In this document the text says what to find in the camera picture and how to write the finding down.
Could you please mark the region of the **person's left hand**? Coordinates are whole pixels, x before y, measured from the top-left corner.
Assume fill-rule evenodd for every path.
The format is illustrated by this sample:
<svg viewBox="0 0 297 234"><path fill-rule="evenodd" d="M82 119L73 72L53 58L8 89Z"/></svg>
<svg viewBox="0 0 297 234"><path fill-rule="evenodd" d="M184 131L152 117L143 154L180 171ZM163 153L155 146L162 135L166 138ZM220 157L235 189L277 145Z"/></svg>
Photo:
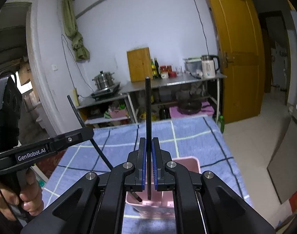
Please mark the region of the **person's left hand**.
<svg viewBox="0 0 297 234"><path fill-rule="evenodd" d="M8 204L14 206L20 204L23 210L35 217L43 211L44 202L42 200L42 189L36 180L35 173L31 169L26 172L26 182L27 184L21 189L19 195L1 183L0 190ZM0 212L6 219L15 221L16 218L11 213L4 199L0 194Z"/></svg>

